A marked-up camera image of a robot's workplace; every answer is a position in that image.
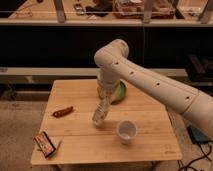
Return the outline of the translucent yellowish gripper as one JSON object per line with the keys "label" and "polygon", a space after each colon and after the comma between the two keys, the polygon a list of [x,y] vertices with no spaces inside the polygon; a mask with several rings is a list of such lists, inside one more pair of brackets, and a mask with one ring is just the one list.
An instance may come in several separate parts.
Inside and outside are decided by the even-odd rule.
{"label": "translucent yellowish gripper", "polygon": [[98,96],[100,99],[108,98],[110,102],[114,102],[116,100],[116,89],[117,85],[107,87],[99,85],[97,87]]}

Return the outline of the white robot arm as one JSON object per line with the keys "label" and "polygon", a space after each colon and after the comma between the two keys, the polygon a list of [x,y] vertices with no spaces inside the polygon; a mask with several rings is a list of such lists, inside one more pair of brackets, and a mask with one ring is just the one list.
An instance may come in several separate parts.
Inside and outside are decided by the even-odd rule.
{"label": "white robot arm", "polygon": [[94,61],[100,68],[98,84],[111,96],[121,79],[134,85],[152,98],[170,107],[191,122],[210,139],[213,139],[213,97],[173,80],[127,59],[129,47],[116,39],[100,48]]}

